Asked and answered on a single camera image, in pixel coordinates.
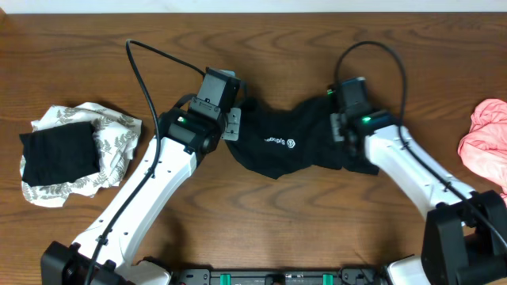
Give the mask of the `black t-shirt with logo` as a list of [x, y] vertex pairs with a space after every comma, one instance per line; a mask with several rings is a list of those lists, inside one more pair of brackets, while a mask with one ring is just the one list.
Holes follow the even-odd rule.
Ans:
[[275, 110], [254, 97], [245, 99], [239, 136], [227, 147], [248, 170], [278, 179], [312, 165], [376, 176], [379, 168], [348, 154], [332, 134], [331, 103], [312, 97], [292, 110]]

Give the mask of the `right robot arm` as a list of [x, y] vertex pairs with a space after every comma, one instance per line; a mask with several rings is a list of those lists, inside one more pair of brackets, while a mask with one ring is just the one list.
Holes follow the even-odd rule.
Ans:
[[389, 284], [487, 284], [506, 277], [506, 206], [453, 177], [385, 110], [336, 104], [334, 139], [384, 171], [425, 220], [421, 254], [386, 267]]

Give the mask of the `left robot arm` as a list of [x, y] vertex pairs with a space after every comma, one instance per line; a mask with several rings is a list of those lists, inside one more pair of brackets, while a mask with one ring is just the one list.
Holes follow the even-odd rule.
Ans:
[[222, 139], [235, 141], [233, 102], [181, 98], [160, 115], [143, 160], [100, 216], [71, 245], [52, 242], [41, 257], [44, 284], [169, 284], [172, 272], [134, 261], [141, 241], [176, 190]]

